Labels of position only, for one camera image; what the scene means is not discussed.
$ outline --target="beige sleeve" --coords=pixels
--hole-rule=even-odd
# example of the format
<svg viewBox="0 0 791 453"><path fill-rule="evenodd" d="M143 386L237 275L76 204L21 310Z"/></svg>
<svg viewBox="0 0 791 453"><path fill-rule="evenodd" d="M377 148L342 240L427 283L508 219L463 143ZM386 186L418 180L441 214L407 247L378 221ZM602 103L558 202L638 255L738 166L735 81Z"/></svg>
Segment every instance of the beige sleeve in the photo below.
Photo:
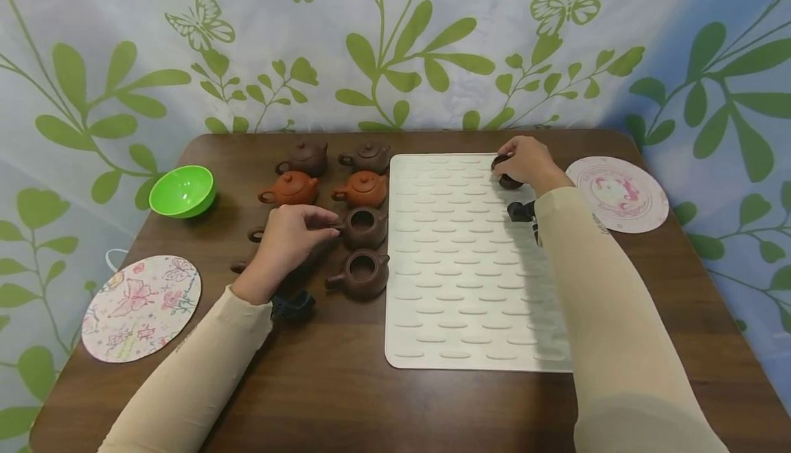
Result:
<svg viewBox="0 0 791 453"><path fill-rule="evenodd" d="M563 187L542 195L536 220L571 346L577 451L727 452L645 283L582 192Z"/></svg>
<svg viewBox="0 0 791 453"><path fill-rule="evenodd" d="M220 300L144 382L99 453L197 452L272 329L271 303L225 288Z"/></svg>

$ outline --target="green bowl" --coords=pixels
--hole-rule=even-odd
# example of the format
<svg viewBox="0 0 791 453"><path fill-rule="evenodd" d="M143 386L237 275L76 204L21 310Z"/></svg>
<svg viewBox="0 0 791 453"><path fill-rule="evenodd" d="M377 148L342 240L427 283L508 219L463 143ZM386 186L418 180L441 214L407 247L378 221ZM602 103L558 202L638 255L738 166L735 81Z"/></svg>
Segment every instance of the green bowl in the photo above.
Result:
<svg viewBox="0 0 791 453"><path fill-rule="evenodd" d="M192 218L206 211L216 196L211 172L187 165L171 170L153 184L149 205L163 217Z"/></svg>

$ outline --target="drying mat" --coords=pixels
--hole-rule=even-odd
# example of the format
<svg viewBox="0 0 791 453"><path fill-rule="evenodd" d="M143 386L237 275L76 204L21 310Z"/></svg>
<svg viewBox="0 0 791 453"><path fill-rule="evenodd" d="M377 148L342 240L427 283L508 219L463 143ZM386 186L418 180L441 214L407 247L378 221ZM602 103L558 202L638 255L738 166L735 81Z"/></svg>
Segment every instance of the drying mat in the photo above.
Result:
<svg viewBox="0 0 791 453"><path fill-rule="evenodd" d="M105 362L130 362L156 352L192 317L200 288L196 267L183 257L157 255L125 267L85 312L85 349Z"/></svg>
<svg viewBox="0 0 791 453"><path fill-rule="evenodd" d="M546 255L506 206L493 154L390 162L385 355L401 369L572 370Z"/></svg>
<svg viewBox="0 0 791 453"><path fill-rule="evenodd" d="M631 163L609 156L590 156L566 171L581 189L593 212L610 230L644 233L665 223L670 205L654 177Z"/></svg>

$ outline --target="leaf pattern curtain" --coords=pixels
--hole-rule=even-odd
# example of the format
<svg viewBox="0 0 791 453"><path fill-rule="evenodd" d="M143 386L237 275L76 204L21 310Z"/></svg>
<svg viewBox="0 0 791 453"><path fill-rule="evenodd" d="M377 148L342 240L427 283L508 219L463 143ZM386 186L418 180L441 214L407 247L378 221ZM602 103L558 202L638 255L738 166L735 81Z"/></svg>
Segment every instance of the leaf pattern curtain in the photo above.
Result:
<svg viewBox="0 0 791 453"><path fill-rule="evenodd" d="M0 0L0 450L207 132L628 131L791 404L790 1Z"/></svg>

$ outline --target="round coaster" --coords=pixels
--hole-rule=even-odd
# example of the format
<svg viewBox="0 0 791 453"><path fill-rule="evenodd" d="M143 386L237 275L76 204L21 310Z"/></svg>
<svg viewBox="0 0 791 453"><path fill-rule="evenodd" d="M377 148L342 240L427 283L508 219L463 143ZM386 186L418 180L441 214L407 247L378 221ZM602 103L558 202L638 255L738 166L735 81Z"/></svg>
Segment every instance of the round coaster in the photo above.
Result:
<svg viewBox="0 0 791 453"><path fill-rule="evenodd" d="M184 328L200 298L198 270L183 257L147 257L115 273L82 319L85 349L105 362L142 359Z"/></svg>
<svg viewBox="0 0 791 453"><path fill-rule="evenodd" d="M593 213L610 230L644 233L667 219L667 195L640 167L609 156L590 156L566 171L587 197Z"/></svg>

